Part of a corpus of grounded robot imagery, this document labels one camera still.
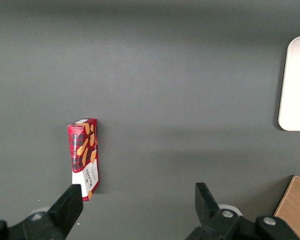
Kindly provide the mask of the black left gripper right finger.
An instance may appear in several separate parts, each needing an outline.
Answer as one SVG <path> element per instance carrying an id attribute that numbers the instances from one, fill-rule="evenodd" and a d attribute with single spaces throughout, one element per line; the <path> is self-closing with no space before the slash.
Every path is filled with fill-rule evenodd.
<path id="1" fill-rule="evenodd" d="M 195 184 L 195 210 L 201 226 L 188 240 L 298 240 L 299 237 L 281 218 L 260 215 L 254 222 L 229 208 L 220 208 L 207 185 Z"/>

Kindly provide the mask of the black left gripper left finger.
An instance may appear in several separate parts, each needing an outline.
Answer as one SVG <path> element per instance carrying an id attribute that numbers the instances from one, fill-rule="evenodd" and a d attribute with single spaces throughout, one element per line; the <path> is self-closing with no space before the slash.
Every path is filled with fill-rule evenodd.
<path id="1" fill-rule="evenodd" d="M 72 184 L 46 211 L 8 226 L 0 220 L 0 240 L 65 240 L 83 211 L 81 185 Z"/>

